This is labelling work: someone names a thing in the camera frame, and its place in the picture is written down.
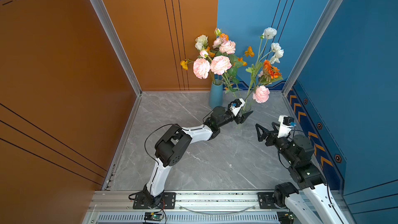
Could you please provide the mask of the aluminium front rail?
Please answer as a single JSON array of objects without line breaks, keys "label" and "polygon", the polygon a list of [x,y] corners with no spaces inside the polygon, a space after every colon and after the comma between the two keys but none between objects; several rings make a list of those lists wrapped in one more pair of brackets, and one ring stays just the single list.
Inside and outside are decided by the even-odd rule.
[{"label": "aluminium front rail", "polygon": [[[277,212],[287,208],[260,209],[258,192],[272,190],[176,190],[174,209],[133,209],[128,196],[137,191],[97,191],[84,216],[84,224],[144,224],[145,212],[162,212],[159,224],[279,224]],[[344,215],[354,224],[344,199],[332,193]],[[294,224],[302,224],[294,215]]]}]

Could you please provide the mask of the orange rose flower stem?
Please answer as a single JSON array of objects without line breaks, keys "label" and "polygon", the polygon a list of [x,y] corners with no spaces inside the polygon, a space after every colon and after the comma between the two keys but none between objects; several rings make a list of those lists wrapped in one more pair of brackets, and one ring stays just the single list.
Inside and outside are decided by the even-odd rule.
[{"label": "orange rose flower stem", "polygon": [[219,37],[222,39],[223,43],[229,40],[229,36],[225,33],[221,33]]}]

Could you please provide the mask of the clear ribbed glass vase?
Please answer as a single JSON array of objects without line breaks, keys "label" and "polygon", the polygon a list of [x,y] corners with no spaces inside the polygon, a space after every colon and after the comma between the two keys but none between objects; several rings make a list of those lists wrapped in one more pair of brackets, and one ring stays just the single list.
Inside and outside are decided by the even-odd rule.
[{"label": "clear ribbed glass vase", "polygon": [[252,98],[248,98],[245,101],[245,105],[241,109],[241,114],[245,114],[245,113],[248,113],[248,112],[252,111],[252,103],[253,103],[253,99]]}]

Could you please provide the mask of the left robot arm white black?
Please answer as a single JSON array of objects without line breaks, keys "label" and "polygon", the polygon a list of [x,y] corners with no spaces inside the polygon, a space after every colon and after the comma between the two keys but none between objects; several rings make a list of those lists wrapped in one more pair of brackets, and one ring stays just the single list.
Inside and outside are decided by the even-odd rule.
[{"label": "left robot arm white black", "polygon": [[145,202],[148,208],[164,207],[165,183],[172,166],[181,160],[191,144],[216,138],[221,127],[230,122],[244,123],[253,113],[252,110],[244,108],[244,100],[236,99],[227,107],[215,107],[205,116],[200,126],[188,128],[170,124],[170,128],[155,144],[154,156],[150,156],[155,161],[155,165],[149,182],[141,191],[130,194],[128,199]]}]

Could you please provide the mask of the aluminium corner post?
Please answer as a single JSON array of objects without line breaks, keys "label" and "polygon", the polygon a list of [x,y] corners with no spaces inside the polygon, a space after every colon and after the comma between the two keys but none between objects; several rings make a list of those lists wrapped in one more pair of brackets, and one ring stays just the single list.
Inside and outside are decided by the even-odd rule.
[{"label": "aluminium corner post", "polygon": [[127,57],[123,44],[118,36],[118,33],[114,27],[111,17],[106,9],[103,0],[90,0],[91,5],[111,43],[115,54],[135,92],[135,94],[140,97],[142,95],[141,86],[137,80],[137,77],[133,71],[131,63]]},{"label": "aluminium corner post", "polygon": [[301,71],[305,67],[307,61],[310,59],[312,53],[317,47],[321,40],[325,30],[329,26],[337,10],[339,9],[343,0],[328,0],[317,24],[315,25],[307,43],[305,44],[296,64],[294,65],[292,72],[290,73],[283,89],[282,95],[287,96],[292,89],[294,83],[298,79]]}]

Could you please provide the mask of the orange gerbera flower stem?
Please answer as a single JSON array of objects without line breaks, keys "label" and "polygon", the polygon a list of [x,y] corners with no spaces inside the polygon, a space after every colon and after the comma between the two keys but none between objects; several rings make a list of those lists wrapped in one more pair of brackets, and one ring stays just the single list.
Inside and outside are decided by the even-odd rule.
[{"label": "orange gerbera flower stem", "polygon": [[283,80],[279,69],[272,66],[268,60],[264,61],[262,70],[258,74],[258,78],[259,85],[269,85],[279,80]]}]

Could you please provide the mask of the white cream rose stem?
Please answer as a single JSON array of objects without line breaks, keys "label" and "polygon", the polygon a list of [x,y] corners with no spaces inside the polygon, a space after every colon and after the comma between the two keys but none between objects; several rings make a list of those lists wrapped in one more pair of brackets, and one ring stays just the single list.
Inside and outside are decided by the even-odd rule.
[{"label": "white cream rose stem", "polygon": [[208,45],[208,36],[206,35],[200,35],[199,37],[197,37],[195,39],[196,43],[201,43],[203,46],[207,46]]}]

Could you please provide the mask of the pink carnation flower stem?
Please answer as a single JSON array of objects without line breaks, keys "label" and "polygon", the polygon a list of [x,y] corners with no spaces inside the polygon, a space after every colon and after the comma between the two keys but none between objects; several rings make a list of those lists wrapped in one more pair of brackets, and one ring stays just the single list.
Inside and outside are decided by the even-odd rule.
[{"label": "pink carnation flower stem", "polygon": [[219,28],[215,28],[214,33],[216,39],[210,50],[210,71],[214,75],[221,77],[220,81],[222,81],[226,93],[232,93],[233,96],[236,96],[237,92],[240,90],[237,72],[239,68],[243,67],[237,60],[238,56],[235,54],[236,43],[230,39],[223,43],[222,39],[219,37],[222,33]]}]

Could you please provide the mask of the teal ceramic vase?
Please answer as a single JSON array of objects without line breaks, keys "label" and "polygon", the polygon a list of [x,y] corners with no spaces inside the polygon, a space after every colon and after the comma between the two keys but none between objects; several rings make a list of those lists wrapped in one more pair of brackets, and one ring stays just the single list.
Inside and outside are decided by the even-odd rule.
[{"label": "teal ceramic vase", "polygon": [[216,108],[223,103],[223,83],[220,80],[212,82],[209,95],[210,108]]}]

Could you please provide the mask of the white rosebud flower stem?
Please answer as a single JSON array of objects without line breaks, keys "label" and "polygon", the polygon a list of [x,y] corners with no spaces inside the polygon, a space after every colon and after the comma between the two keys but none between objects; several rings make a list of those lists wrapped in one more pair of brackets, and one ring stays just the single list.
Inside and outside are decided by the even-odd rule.
[{"label": "white rosebud flower stem", "polygon": [[204,46],[203,43],[200,42],[200,41],[197,41],[197,42],[196,42],[195,48],[196,48],[199,52],[202,51],[202,50],[205,50],[205,46]]}]

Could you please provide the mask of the white pink small flowers stem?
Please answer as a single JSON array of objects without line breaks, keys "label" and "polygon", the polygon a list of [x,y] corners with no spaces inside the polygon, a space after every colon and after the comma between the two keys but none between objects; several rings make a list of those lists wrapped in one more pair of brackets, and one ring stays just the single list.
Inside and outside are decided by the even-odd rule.
[{"label": "white pink small flowers stem", "polygon": [[276,67],[276,65],[280,63],[280,59],[284,56],[284,50],[280,44],[274,42],[276,35],[277,30],[269,27],[266,28],[260,36],[260,46],[257,59],[254,64],[246,69],[246,72],[250,74],[249,86],[251,85],[251,82],[258,79],[257,75],[262,70],[264,61],[268,60],[272,66]]}]

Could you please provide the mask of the orange poppy flower stem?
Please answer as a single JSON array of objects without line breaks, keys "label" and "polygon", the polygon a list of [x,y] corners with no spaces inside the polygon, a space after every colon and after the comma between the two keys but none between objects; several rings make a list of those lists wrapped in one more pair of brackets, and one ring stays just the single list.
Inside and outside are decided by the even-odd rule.
[{"label": "orange poppy flower stem", "polygon": [[[244,57],[254,57],[255,53],[253,52],[253,49],[251,46],[247,48],[247,50],[244,51]],[[244,57],[240,57],[237,60],[242,64],[242,66],[247,66],[247,62],[244,61]]]}]

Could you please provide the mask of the left green circuit board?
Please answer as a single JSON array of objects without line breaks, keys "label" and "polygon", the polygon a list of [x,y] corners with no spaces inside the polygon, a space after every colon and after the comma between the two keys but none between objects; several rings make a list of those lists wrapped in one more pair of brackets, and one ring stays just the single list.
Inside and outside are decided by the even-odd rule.
[{"label": "left green circuit board", "polygon": [[145,212],[143,222],[144,224],[165,223],[166,216],[162,212]]}]

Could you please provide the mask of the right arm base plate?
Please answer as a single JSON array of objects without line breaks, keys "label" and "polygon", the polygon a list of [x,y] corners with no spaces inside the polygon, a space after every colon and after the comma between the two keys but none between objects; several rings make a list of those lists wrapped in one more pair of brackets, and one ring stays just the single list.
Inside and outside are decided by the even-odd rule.
[{"label": "right arm base plate", "polygon": [[273,192],[258,192],[258,202],[260,209],[277,209]]}]

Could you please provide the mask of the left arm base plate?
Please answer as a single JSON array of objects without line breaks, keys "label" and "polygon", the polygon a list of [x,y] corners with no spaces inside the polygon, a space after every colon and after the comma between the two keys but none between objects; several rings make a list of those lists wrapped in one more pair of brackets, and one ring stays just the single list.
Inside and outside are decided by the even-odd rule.
[{"label": "left arm base plate", "polygon": [[153,198],[138,192],[133,201],[133,209],[174,209],[176,203],[175,192],[164,192]]}]

